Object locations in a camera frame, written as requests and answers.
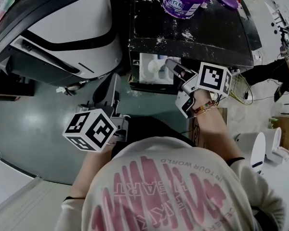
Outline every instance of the person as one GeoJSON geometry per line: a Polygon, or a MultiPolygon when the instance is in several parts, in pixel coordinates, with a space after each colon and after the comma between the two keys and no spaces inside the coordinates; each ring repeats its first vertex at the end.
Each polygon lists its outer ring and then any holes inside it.
{"type": "MultiPolygon", "coordinates": [[[[194,98],[194,110],[211,101],[205,90],[194,98]]],[[[283,200],[244,159],[218,109],[196,115],[206,149],[139,117],[127,146],[117,150],[112,138],[107,152],[88,152],[55,230],[282,230],[283,200]]]]}
{"type": "Polygon", "coordinates": [[[273,79],[289,86],[289,60],[282,58],[267,65],[254,66],[253,69],[242,73],[242,76],[250,86],[268,79],[273,79]]]}

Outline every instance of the beaded bracelet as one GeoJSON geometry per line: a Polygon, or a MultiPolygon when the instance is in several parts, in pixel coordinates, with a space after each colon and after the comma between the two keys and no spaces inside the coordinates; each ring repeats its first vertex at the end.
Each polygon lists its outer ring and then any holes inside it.
{"type": "Polygon", "coordinates": [[[209,101],[205,105],[200,106],[198,109],[195,110],[194,117],[197,117],[203,113],[206,113],[210,109],[216,107],[216,102],[214,101],[209,101]]]}

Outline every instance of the messy table surface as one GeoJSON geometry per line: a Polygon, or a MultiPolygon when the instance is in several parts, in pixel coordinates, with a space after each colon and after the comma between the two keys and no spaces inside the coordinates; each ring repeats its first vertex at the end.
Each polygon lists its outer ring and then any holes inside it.
{"type": "Polygon", "coordinates": [[[163,0],[132,0],[130,51],[189,58],[226,66],[253,66],[247,33],[237,10],[217,0],[190,19],[166,13],[163,0]]]}

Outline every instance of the gray floor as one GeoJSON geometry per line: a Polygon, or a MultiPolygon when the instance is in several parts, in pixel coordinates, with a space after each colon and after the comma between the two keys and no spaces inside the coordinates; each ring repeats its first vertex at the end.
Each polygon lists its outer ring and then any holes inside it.
{"type": "MultiPolygon", "coordinates": [[[[92,99],[98,81],[87,84],[70,97],[56,93],[56,87],[37,83],[35,96],[17,102],[0,102],[0,151],[11,164],[45,180],[71,184],[85,152],[79,151],[62,131],[76,106],[92,99]]],[[[154,116],[178,132],[187,122],[176,109],[175,96],[131,91],[122,78],[122,114],[154,116]]]]}

